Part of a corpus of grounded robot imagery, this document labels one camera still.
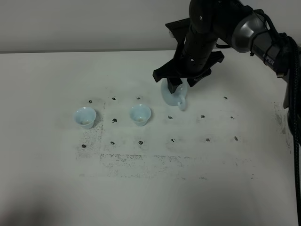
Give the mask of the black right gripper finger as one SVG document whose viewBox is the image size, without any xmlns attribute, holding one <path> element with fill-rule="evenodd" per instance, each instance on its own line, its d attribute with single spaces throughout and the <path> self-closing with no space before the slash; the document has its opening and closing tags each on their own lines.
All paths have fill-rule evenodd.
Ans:
<svg viewBox="0 0 301 226">
<path fill-rule="evenodd" d="M 167 87 L 171 94 L 175 93 L 178 86 L 182 84 L 182 80 L 180 78 L 167 78 Z"/>
</svg>

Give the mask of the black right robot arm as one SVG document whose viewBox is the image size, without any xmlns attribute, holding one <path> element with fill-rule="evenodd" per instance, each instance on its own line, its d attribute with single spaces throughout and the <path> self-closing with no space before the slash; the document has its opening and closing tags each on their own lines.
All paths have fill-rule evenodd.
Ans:
<svg viewBox="0 0 301 226">
<path fill-rule="evenodd" d="M 301 49 L 291 37 L 277 32 L 263 10 L 238 0 L 193 0 L 189 18 L 166 26 L 178 44 L 174 57 L 153 72 L 155 81 L 167 79 L 171 93 L 183 78 L 194 86 L 223 60 L 222 52 L 213 50 L 222 40 L 239 53 L 257 56 L 286 81 L 283 106 L 289 110 L 292 135 L 301 138 Z"/>
</svg>

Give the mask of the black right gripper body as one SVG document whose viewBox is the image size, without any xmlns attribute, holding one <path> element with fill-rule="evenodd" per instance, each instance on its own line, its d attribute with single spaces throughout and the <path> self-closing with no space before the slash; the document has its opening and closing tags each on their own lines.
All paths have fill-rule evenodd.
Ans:
<svg viewBox="0 0 301 226">
<path fill-rule="evenodd" d="M 221 51 L 213 52 L 218 37 L 212 30 L 216 0 L 192 0 L 189 18 L 166 24 L 177 41 L 174 57 L 153 71 L 155 82 L 167 78 L 186 79 L 193 87 L 211 74 L 211 67 L 224 59 Z"/>
</svg>

